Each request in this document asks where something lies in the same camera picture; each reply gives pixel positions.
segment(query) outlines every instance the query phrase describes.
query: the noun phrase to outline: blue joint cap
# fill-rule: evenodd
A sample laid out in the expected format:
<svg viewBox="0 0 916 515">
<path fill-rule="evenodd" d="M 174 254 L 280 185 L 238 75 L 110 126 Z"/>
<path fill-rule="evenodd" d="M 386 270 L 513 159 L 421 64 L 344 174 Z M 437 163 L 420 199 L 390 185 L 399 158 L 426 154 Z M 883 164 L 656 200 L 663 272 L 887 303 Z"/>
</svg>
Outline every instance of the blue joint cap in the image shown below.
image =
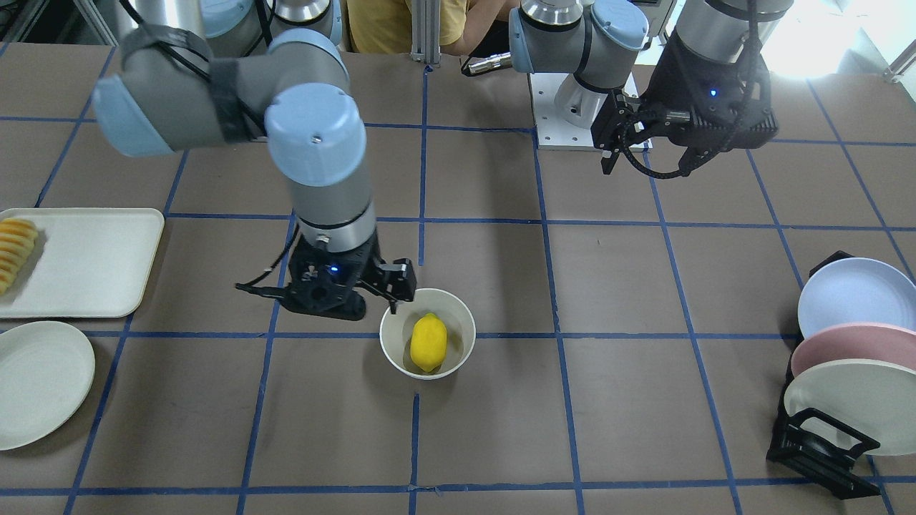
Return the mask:
<svg viewBox="0 0 916 515">
<path fill-rule="evenodd" d="M 509 51 L 512 53 L 512 68 L 521 73 L 534 73 L 525 30 L 518 14 L 518 8 L 509 12 Z"/>
<path fill-rule="evenodd" d="M 253 4 L 253 0 L 202 0 L 201 15 L 207 39 L 217 38 L 235 28 Z"/>
<path fill-rule="evenodd" d="M 341 54 L 337 51 L 337 47 L 334 46 L 330 39 L 327 39 L 320 32 L 305 27 L 284 30 L 279 36 L 274 38 L 270 46 L 267 47 L 267 53 L 273 53 L 280 45 L 285 45 L 287 43 L 305 43 L 306 45 L 312 45 L 313 47 L 328 52 L 331 54 L 331 57 L 337 59 L 337 62 L 340 63 L 343 72 L 346 74 L 347 81 L 350 80 L 350 72 L 347 71 L 346 66 L 344 66 L 344 60 L 341 59 Z"/>
<path fill-rule="evenodd" d="M 595 26 L 616 44 L 630 50 L 642 50 L 649 33 L 649 21 L 639 7 L 627 0 L 596 0 L 592 5 Z"/>
<path fill-rule="evenodd" d="M 322 82 L 274 97 L 264 116 L 267 149 L 280 171 L 312 187 L 350 176 L 365 156 L 365 126 L 353 97 Z"/>
<path fill-rule="evenodd" d="M 93 89 L 95 118 L 102 133 L 125 156 L 161 156 L 174 152 L 153 127 L 121 77 L 99 79 Z"/>
</svg>

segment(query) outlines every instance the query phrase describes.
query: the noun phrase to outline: plate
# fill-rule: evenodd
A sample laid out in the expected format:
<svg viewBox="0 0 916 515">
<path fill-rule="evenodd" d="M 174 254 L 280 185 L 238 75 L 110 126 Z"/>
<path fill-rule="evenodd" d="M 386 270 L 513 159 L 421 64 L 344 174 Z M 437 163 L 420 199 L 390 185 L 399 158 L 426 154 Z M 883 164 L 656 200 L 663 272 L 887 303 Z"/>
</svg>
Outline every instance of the plate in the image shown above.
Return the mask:
<svg viewBox="0 0 916 515">
<path fill-rule="evenodd" d="M 0 318 L 118 318 L 143 299 L 165 219 L 155 209 L 8 209 L 38 228 L 38 241 Z"/>
<path fill-rule="evenodd" d="M 811 367 L 786 388 L 783 403 L 794 415 L 816 408 L 878 440 L 869 455 L 916 453 L 916 372 L 874 359 L 841 359 Z M 857 443 L 826 422 L 808 420 L 802 429 L 849 449 Z"/>
<path fill-rule="evenodd" d="M 33 322 L 0 334 L 0 451 L 59 428 L 93 384 L 93 346 L 63 322 Z"/>
<path fill-rule="evenodd" d="M 916 370 L 916 332 L 887 323 L 841 323 L 802 341 L 792 353 L 792 375 L 839 359 L 876 359 Z"/>
<path fill-rule="evenodd" d="M 799 328 L 806 338 L 850 322 L 916 330 L 916 286 L 887 263 L 848 257 L 818 270 L 801 290 Z"/>
</svg>

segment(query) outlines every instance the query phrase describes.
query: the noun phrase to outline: person's arm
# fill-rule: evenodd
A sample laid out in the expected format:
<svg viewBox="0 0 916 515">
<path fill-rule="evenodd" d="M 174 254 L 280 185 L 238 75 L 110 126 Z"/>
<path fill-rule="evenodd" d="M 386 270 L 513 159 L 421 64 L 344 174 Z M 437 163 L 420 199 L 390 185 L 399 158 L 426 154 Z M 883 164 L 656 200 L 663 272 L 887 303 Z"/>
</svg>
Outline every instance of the person's arm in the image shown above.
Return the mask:
<svg viewBox="0 0 916 515">
<path fill-rule="evenodd" d="M 442 45 L 442 53 L 458 56 L 470 54 L 484 40 L 493 21 L 503 11 L 508 13 L 513 6 L 518 6 L 518 0 L 477 0 L 470 2 L 470 5 L 464 21 L 464 32 L 454 43 Z"/>
</svg>

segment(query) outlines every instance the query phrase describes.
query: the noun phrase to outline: white mounting plate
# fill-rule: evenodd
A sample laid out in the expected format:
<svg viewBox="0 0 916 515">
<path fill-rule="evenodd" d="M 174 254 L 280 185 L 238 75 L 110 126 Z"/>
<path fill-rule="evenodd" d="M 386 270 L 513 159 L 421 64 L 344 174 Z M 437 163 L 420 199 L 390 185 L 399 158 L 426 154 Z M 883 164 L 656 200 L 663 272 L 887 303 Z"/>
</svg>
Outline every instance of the white mounting plate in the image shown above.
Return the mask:
<svg viewBox="0 0 916 515">
<path fill-rule="evenodd" d="M 531 103 L 534 107 L 534 122 L 538 128 L 538 148 L 545 150 L 599 150 L 592 146 L 592 131 L 574 126 L 557 112 L 553 97 L 569 73 L 531 73 Z M 636 82 L 631 73 L 624 85 L 624 93 L 637 96 Z M 652 148 L 651 139 L 630 148 L 642 150 Z"/>
</svg>

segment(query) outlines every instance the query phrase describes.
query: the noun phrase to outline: white bowl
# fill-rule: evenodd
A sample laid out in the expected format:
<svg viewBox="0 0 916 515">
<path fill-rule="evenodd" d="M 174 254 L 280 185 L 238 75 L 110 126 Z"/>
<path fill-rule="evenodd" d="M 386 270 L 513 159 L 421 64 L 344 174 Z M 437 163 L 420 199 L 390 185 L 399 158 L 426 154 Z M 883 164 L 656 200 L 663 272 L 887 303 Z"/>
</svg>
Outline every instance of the white bowl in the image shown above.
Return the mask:
<svg viewBox="0 0 916 515">
<path fill-rule="evenodd" d="M 410 359 L 413 325 L 428 312 L 436 313 L 448 331 L 445 361 L 433 374 L 423 372 Z M 448 376 L 467 361 L 474 350 L 477 327 L 471 310 L 461 299 L 445 290 L 421 288 L 414 294 L 413 302 L 398 305 L 398 314 L 392 314 L 390 309 L 385 311 L 378 337 L 382 352 L 395 368 L 412 378 L 430 380 Z"/>
</svg>

